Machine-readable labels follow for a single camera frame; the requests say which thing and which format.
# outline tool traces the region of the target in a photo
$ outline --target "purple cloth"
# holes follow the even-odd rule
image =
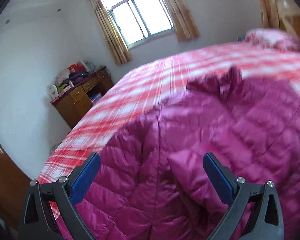
[[[76,85],[84,80],[87,76],[89,76],[89,73],[86,70],[78,70],[70,73],[69,78],[65,79],[62,84],[69,84],[71,81],[73,85]]]
[[[202,168],[206,152],[249,182],[274,181],[292,239],[300,227],[300,98],[287,81],[242,80],[234,67],[189,82],[119,129],[77,210],[99,240],[204,240],[227,208]]]

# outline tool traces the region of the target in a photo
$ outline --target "window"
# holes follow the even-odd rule
[[[163,0],[103,0],[128,47],[173,28]]]

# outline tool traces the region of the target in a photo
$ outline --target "blue clamp pad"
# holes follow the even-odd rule
[[[80,203],[91,186],[94,177],[98,173],[101,165],[99,154],[94,154],[93,157],[85,164],[77,179],[73,182],[70,188],[70,201],[72,205]]]
[[[221,167],[213,160],[209,153],[205,154],[203,157],[203,168],[208,175],[213,187],[215,188],[220,200],[223,204],[230,206],[234,201],[234,188],[222,172],[225,168]]]

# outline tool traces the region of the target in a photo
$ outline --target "curtain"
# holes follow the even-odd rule
[[[275,0],[260,0],[260,4],[262,26],[279,29],[279,15]]]
[[[105,42],[110,50],[110,53],[117,65],[129,62],[131,54],[128,51],[127,45],[112,20],[112,17],[107,10],[103,0],[89,0],[92,9],[97,17],[99,26],[102,30]]]
[[[172,16],[178,41],[199,38],[200,33],[183,0],[164,0],[164,2]]]

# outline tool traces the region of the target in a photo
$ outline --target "pink plaid bedspread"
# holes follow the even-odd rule
[[[38,181],[55,182],[69,175],[91,152],[101,152],[121,126],[163,98],[184,90],[189,79],[213,72],[222,74],[231,65],[241,68],[243,77],[289,79],[300,94],[300,54],[293,52],[237,42],[159,59],[130,71],[90,109],[46,161]],[[52,209],[57,217],[56,206]]]

